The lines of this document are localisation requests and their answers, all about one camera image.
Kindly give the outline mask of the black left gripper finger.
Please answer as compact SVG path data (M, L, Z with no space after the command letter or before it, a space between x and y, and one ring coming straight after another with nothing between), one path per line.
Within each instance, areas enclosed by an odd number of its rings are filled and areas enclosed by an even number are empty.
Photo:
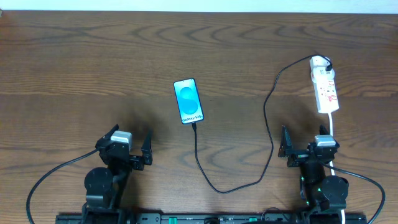
M152 131L149 131L141 147L142 157L144 158L145 165L151 165L153 162L151 138Z
M111 130L101 137L95 144L95 149L106 149L111 143L111 136L115 131L119 129L119 125L116 124L111 128Z

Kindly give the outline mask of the blue Galaxy smartphone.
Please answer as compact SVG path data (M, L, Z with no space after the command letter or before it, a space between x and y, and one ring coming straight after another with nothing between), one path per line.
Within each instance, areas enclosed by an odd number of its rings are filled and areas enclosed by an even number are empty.
M174 82L174 92L182 124L204 120L203 109L194 78Z

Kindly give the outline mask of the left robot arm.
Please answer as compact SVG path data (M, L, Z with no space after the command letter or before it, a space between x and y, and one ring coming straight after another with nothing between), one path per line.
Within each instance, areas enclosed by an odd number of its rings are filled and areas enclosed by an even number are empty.
M142 154L130 154L132 134L115 125L95 145L106 167L97 167L85 177L86 203L82 209L82 224L135 223L133 213L121 208L121 198L133 170L143 170L153 161L152 133L148 132L141 147Z

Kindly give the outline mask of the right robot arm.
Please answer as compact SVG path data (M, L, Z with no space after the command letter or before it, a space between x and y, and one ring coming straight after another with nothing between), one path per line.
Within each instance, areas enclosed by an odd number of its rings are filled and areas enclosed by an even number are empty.
M295 149L287 127L282 127L278 156L287 158L288 167L300 169L300 196L307 203L307 207L292 215L296 223L341 223L349 183L337 175L326 175L324 170L339 147L321 125L320 134L306 149Z

